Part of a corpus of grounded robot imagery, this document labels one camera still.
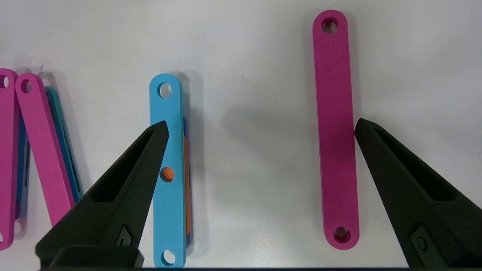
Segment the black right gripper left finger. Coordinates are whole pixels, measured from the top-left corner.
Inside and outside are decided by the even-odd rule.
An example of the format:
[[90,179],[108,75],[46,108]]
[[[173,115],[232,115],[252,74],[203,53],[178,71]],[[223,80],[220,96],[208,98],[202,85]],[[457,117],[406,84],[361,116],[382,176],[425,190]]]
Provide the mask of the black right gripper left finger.
[[42,269],[140,269],[139,250],[169,139],[148,127],[35,246]]

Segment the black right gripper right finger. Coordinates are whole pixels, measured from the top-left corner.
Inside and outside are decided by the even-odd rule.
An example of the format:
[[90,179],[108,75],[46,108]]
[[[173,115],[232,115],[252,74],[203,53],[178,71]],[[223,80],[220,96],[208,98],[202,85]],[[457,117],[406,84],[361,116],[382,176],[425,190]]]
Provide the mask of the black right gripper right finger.
[[481,208],[380,125],[354,134],[409,267],[480,269]]

